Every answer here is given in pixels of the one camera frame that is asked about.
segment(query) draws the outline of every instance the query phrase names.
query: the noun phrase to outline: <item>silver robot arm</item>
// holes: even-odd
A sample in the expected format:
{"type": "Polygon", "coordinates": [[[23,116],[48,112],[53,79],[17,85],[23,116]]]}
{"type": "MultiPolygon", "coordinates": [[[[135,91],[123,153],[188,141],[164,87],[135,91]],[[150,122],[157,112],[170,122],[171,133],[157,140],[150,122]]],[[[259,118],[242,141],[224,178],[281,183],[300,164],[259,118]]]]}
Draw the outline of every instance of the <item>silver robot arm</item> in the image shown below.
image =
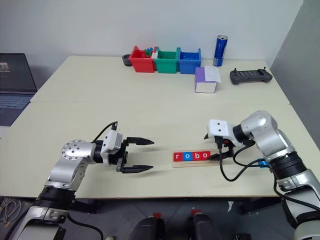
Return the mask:
{"type": "Polygon", "coordinates": [[[269,163],[279,188],[285,192],[281,202],[289,224],[296,229],[294,239],[319,239],[320,183],[313,172],[305,167],[287,136],[278,129],[277,122],[268,112],[256,111],[236,126],[212,119],[208,124],[207,138],[216,142],[219,138],[229,140],[234,146],[255,141],[269,163]]]}
{"type": "Polygon", "coordinates": [[[75,202],[75,192],[85,177],[88,165],[116,165],[116,171],[139,173],[152,168],[148,165],[125,167],[129,144],[149,145],[153,141],[127,137],[116,132],[117,123],[102,140],[86,142],[73,140],[65,144],[60,159],[52,168],[44,188],[16,229],[12,240],[62,240],[68,209],[75,202]]]}

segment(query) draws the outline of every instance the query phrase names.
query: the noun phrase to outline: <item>green bin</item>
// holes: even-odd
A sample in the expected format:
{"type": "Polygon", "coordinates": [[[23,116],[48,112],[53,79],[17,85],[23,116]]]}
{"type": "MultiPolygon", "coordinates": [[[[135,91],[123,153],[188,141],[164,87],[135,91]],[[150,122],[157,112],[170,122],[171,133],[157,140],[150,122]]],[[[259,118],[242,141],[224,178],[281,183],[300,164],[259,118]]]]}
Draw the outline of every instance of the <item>green bin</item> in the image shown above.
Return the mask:
{"type": "Polygon", "coordinates": [[[157,50],[157,58],[154,59],[156,69],[161,74],[175,74],[178,68],[178,48],[176,51],[157,50]]]}

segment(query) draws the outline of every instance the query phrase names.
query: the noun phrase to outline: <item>purple book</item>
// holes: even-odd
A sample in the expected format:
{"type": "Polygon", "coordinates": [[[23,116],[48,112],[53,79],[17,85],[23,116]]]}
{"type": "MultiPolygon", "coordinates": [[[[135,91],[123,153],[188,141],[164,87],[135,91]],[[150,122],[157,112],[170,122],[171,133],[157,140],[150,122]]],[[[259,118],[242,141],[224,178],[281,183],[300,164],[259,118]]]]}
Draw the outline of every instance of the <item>purple book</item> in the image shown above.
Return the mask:
{"type": "Polygon", "coordinates": [[[221,79],[217,68],[213,66],[201,66],[195,68],[196,93],[214,93],[218,82],[221,82],[221,79]]]}

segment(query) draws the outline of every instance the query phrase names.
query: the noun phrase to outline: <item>black controller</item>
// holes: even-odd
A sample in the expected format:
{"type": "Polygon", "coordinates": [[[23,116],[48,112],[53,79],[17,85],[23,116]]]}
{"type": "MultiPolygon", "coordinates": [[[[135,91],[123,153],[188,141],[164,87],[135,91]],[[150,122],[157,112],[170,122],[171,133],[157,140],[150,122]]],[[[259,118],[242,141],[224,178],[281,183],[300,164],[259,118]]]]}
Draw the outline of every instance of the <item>black controller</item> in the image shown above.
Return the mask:
{"type": "Polygon", "coordinates": [[[237,71],[235,68],[230,72],[230,79],[234,85],[253,82],[268,83],[271,81],[272,75],[266,71],[266,67],[264,67],[264,69],[249,71],[237,71]]]}

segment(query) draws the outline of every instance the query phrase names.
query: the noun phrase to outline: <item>blue can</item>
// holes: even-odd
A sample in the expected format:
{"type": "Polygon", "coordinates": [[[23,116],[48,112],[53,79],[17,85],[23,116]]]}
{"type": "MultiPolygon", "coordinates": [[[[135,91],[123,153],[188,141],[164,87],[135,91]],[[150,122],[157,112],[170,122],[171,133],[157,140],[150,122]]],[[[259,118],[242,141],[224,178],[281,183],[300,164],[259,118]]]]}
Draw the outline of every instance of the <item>blue can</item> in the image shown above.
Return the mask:
{"type": "Polygon", "coordinates": [[[215,65],[216,67],[222,66],[227,48],[227,42],[228,37],[225,35],[219,35],[216,39],[215,52],[213,57],[213,65],[215,65]]]}

